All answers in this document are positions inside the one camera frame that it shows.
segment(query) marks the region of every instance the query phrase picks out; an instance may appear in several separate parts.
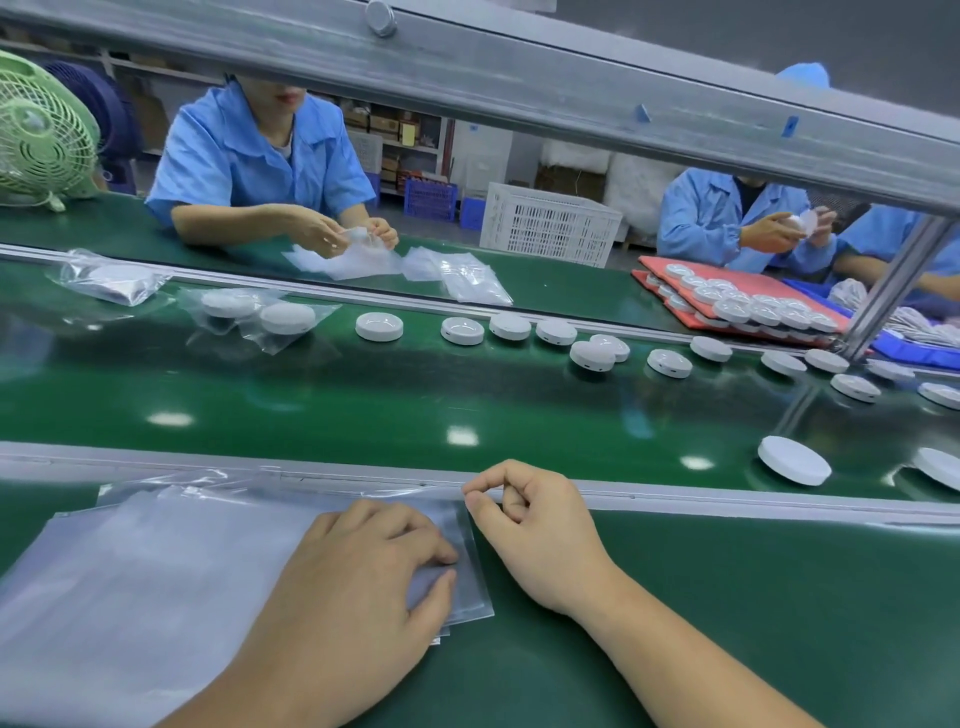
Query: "blue fan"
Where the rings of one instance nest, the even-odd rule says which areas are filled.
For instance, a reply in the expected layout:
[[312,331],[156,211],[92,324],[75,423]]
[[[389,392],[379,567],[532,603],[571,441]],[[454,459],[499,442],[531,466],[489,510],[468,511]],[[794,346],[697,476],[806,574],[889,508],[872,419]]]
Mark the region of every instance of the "blue fan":
[[100,163],[114,192],[136,194],[131,160],[143,151],[133,104],[117,83],[78,63],[57,61],[43,66],[79,98],[100,127]]

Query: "right hand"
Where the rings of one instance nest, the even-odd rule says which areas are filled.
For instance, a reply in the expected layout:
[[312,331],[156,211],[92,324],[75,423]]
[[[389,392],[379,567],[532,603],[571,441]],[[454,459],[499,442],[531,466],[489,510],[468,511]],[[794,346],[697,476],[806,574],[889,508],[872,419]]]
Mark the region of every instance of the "right hand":
[[342,255],[350,247],[347,232],[340,224],[317,210],[299,205],[290,205],[286,210],[287,235],[295,243],[308,251],[319,253],[323,257]]
[[[503,486],[503,510],[486,495]],[[464,486],[467,508],[508,571],[541,606],[578,619],[623,572],[597,534],[577,486],[508,460]]]
[[761,253],[786,253],[797,247],[805,233],[784,225],[781,220],[790,217],[790,212],[774,212],[761,217],[755,223],[740,230],[740,247],[753,248]]

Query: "blue uniform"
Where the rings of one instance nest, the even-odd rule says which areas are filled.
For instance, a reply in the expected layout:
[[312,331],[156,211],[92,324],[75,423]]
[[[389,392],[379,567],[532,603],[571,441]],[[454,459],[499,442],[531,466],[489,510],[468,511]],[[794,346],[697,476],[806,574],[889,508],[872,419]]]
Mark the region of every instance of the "blue uniform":
[[[830,87],[827,70],[820,63],[797,63],[777,75],[797,84]],[[744,210],[731,175],[688,169],[663,193],[657,253],[747,273],[762,273],[767,266],[813,273],[833,261],[833,236],[823,248],[803,240],[790,253],[780,255],[740,248],[743,226],[774,212],[799,215],[809,209],[803,190],[768,182],[751,208]]]
[[[874,205],[840,233],[840,253],[853,250],[889,263],[920,218],[919,212]],[[960,231],[953,234],[952,239],[933,258],[926,271],[936,276],[960,275]],[[960,316],[960,303],[921,290],[911,291],[903,304],[937,319]]]
[[288,203],[337,216],[374,198],[344,115],[307,94],[297,111],[290,161],[256,128],[240,84],[211,88],[182,107],[167,134],[147,207],[173,227],[178,204]]

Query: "shirt collar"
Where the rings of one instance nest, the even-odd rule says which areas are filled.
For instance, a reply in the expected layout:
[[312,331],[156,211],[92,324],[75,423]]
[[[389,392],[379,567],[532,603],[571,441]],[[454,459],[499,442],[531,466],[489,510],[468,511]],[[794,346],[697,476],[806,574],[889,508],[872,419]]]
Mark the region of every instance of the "shirt collar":
[[[273,151],[270,142],[256,128],[256,121],[244,96],[243,89],[236,81],[229,82],[220,89],[217,103],[224,112],[224,145],[234,152],[249,157],[262,157]],[[294,122],[294,145],[319,144],[327,139],[336,138],[339,130],[331,118],[334,114],[323,114],[321,102],[307,94],[303,106],[297,111]]]

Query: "blue plastic crate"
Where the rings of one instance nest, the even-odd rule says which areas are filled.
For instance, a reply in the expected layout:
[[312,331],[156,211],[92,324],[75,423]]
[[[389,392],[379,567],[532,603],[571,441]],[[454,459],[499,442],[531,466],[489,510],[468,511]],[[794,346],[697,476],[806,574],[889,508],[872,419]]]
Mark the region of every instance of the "blue plastic crate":
[[432,180],[407,179],[403,214],[421,220],[453,222],[457,216],[457,185]]
[[482,230],[483,216],[486,211],[486,200],[465,197],[460,203],[460,227],[469,231]]
[[380,207],[380,176],[368,172],[367,179],[370,180],[371,187],[373,187],[373,202],[371,206]]

